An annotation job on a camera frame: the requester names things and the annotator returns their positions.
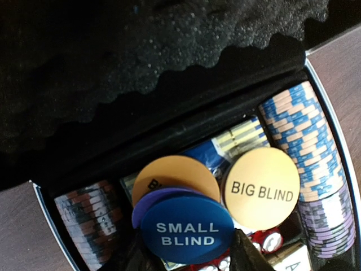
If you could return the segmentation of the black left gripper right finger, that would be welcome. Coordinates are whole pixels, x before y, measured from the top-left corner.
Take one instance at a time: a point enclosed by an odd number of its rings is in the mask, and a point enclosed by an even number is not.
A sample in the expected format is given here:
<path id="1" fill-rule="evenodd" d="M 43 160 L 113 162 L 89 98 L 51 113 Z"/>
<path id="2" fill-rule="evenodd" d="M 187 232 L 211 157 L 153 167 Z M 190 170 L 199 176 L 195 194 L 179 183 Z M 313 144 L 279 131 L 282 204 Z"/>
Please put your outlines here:
<path id="1" fill-rule="evenodd" d="M 235 229 L 230 246 L 230 271 L 275 271 L 241 229 Z"/>

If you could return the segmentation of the orange big blind button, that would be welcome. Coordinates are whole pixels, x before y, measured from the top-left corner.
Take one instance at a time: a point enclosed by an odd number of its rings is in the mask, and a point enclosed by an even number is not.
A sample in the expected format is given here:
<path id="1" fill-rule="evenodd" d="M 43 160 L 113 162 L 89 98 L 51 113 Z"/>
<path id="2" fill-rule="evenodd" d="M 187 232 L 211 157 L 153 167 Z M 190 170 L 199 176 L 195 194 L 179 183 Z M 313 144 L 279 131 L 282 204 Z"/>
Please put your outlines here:
<path id="1" fill-rule="evenodd" d="M 149 192 L 168 186 L 188 187 L 218 202 L 221 199 L 218 182 L 204 164 L 187 156 L 170 155 L 152 161 L 139 172 L 132 190 L 132 205 Z"/>

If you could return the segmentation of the purple small blind button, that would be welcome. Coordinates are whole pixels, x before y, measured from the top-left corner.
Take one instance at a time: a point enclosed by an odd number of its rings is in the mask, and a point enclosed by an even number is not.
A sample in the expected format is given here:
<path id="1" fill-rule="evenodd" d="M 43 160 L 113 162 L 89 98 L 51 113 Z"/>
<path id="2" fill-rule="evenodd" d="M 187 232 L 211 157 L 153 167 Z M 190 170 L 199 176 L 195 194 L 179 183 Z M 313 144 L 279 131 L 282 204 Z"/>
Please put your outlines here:
<path id="1" fill-rule="evenodd" d="M 137 229 L 140 227 L 142 218 L 155 203 L 170 196 L 187 193 L 201 195 L 201 192 L 187 187 L 165 187 L 149 192 L 133 208 L 131 217 L 133 228 Z"/>

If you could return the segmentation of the aluminium poker case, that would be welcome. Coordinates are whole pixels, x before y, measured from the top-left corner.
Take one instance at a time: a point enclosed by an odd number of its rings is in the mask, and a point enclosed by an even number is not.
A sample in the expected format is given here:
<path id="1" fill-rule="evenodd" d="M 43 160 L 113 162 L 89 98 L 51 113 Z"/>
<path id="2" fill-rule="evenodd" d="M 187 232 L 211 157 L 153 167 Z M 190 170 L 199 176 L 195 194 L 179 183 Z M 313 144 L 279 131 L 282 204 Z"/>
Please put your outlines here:
<path id="1" fill-rule="evenodd" d="M 2 1 L 1 189 L 39 184 L 84 270 L 53 195 L 235 123 L 359 23 L 359 1 Z"/>

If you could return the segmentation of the blue small blind button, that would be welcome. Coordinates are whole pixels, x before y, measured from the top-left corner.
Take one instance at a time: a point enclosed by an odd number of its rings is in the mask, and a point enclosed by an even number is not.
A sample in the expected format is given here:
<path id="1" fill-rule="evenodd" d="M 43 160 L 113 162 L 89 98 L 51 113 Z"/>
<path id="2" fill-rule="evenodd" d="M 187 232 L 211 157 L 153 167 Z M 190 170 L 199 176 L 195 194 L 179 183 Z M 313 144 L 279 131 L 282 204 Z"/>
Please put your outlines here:
<path id="1" fill-rule="evenodd" d="M 140 233 L 147 248 L 173 263 L 202 264 L 229 249 L 234 223 L 220 203 L 183 194 L 155 203 L 144 215 Z"/>

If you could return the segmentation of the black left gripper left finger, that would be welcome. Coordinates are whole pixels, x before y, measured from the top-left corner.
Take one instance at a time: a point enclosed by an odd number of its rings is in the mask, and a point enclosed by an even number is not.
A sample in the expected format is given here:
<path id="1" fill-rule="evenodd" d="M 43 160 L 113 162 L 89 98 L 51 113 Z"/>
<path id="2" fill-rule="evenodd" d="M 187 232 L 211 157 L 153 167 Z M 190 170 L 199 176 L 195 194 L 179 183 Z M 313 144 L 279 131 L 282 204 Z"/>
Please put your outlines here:
<path id="1" fill-rule="evenodd" d="M 162 261 L 146 247 L 139 232 L 127 234 L 121 239 L 112 260 L 112 270 L 165 270 Z"/>

